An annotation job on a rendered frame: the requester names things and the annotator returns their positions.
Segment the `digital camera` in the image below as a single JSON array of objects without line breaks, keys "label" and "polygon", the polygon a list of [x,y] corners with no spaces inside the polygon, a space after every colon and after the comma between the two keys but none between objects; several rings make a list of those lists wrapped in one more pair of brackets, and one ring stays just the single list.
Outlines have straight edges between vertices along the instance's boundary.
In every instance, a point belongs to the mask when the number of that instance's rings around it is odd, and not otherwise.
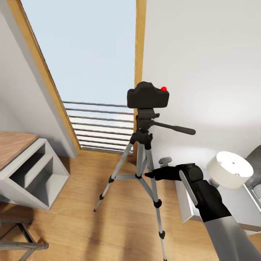
[{"label": "digital camera", "polygon": [[141,81],[135,89],[127,92],[128,108],[165,108],[169,95],[165,86],[159,89],[152,82]]}]

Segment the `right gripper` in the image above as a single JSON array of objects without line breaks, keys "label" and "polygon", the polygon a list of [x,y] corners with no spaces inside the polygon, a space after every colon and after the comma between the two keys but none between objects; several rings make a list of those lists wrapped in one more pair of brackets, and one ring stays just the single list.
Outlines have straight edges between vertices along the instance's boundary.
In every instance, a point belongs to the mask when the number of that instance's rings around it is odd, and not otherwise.
[{"label": "right gripper", "polygon": [[156,181],[166,179],[166,180],[173,180],[170,176],[170,169],[173,166],[166,166],[163,168],[153,169],[152,172],[145,173],[145,176],[149,178],[155,178]]}]

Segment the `camera tripod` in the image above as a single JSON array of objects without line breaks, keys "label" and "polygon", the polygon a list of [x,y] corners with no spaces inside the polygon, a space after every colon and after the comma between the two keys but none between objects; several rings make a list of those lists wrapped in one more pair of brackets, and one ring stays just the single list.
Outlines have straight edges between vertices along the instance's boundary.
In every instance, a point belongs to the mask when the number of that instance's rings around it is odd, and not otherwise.
[{"label": "camera tripod", "polygon": [[[162,205],[162,201],[161,201],[161,199],[158,199],[156,180],[155,180],[155,178],[150,179],[151,186],[152,186],[152,189],[151,189],[150,186],[146,183],[146,181],[142,177],[145,168],[148,169],[149,173],[152,172],[153,169],[154,169],[152,152],[151,152],[151,149],[152,149],[151,148],[151,141],[153,139],[153,134],[150,133],[150,135],[149,135],[148,129],[153,125],[157,125],[157,126],[161,126],[161,127],[164,127],[164,128],[173,129],[173,130],[181,132],[181,133],[186,133],[186,134],[189,134],[189,135],[195,135],[196,131],[194,129],[191,129],[191,128],[166,125],[166,124],[163,124],[163,123],[157,123],[157,122],[153,121],[152,118],[155,119],[155,118],[158,118],[160,116],[160,113],[157,113],[157,114],[154,113],[153,108],[138,108],[137,111],[138,111],[138,115],[136,115],[137,130],[136,130],[136,132],[134,132],[132,134],[131,139],[130,139],[124,153],[122,154],[122,157],[121,157],[115,171],[113,172],[113,174],[109,178],[109,183],[108,183],[105,191],[103,192],[103,194],[100,195],[100,201],[99,201],[98,205],[96,206],[96,208],[94,209],[94,212],[96,212],[100,202],[104,198],[107,190],[109,189],[109,186],[111,185],[112,182],[114,182],[114,180],[122,180],[122,179],[137,179],[137,180],[139,180],[139,182],[141,183],[143,188],[147,191],[147,193],[149,194],[149,196],[152,198],[152,200],[154,202],[154,206],[156,208],[156,213],[157,213],[158,226],[159,226],[159,236],[161,238],[164,261],[167,261],[166,253],[165,253],[165,246],[164,246],[164,241],[163,241],[163,239],[165,238],[165,231],[162,230],[160,210],[159,210],[159,208]],[[117,175],[117,173],[118,173],[119,169],[121,168],[125,158],[129,154],[132,146],[134,145],[134,143],[136,141],[138,141],[137,173],[136,174],[120,174],[120,175]],[[146,158],[143,161],[144,149],[145,149]],[[142,161],[143,161],[143,163],[142,163]]]}]

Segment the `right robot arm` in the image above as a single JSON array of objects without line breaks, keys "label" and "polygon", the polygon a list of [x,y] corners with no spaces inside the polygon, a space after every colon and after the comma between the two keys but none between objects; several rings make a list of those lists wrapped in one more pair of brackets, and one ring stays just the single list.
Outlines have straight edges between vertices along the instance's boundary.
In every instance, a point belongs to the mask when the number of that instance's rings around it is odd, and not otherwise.
[{"label": "right robot arm", "polygon": [[227,207],[219,191],[203,180],[202,169],[195,163],[169,166],[171,157],[159,160],[160,168],[145,173],[156,181],[182,181],[210,235],[220,261],[261,261],[261,253],[253,245]]}]

